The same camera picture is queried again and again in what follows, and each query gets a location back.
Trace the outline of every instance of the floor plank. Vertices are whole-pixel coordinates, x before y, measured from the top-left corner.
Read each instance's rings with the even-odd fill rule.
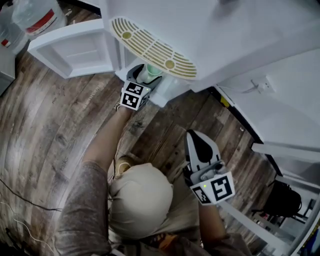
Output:
[[[68,23],[99,16],[62,4]],[[17,57],[16,80],[0,97],[0,178],[24,198],[47,208],[61,208],[78,175],[81,157],[90,141],[111,118],[123,82],[113,73],[63,79],[29,53]],[[247,216],[260,208],[270,193],[267,184],[275,171],[263,156],[252,152],[252,137],[230,112],[207,91],[188,91],[164,108],[151,102],[126,125],[116,158],[133,157],[171,173],[185,161],[184,136],[188,129],[216,141],[232,172],[237,194],[230,203]],[[17,212],[32,234],[51,246],[59,212],[42,210],[10,193],[0,183],[1,200]],[[252,251],[264,243],[237,220],[220,211],[228,231],[243,234]],[[0,205],[0,241],[5,228],[26,241],[36,255],[51,255],[32,240],[27,230]]]

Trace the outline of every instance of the refrigerator door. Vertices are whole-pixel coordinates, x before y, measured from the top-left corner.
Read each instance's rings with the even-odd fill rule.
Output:
[[[102,19],[65,26],[31,41],[28,51],[65,79],[119,69],[116,39]]]

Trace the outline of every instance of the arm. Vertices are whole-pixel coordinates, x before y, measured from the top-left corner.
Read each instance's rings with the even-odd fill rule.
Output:
[[[133,110],[123,106],[118,109],[87,148],[82,158],[83,163],[94,162],[108,171],[117,152],[122,131],[132,112]]]
[[[91,256],[110,252],[107,170],[132,110],[120,107],[88,146],[55,232],[58,255]]]
[[[200,234],[204,249],[210,255],[251,256],[240,234],[228,234],[215,205],[199,203]]]
[[[224,239],[227,235],[224,223],[215,205],[203,206],[199,203],[199,223],[204,246]]]

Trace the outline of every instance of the cup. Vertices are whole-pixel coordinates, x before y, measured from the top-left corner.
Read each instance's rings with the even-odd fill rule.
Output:
[[[141,82],[145,82],[146,84],[150,83],[152,80],[154,80],[155,78],[157,78],[158,76],[160,76],[162,74],[162,70],[147,64],[146,65],[146,69],[144,70],[144,72],[141,74],[141,77],[139,77],[141,80]]]

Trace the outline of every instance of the yellow vent grille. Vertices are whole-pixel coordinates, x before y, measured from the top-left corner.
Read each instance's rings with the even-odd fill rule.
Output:
[[[136,23],[116,17],[111,20],[111,27],[117,39],[146,62],[173,76],[197,79],[197,68],[192,61]]]

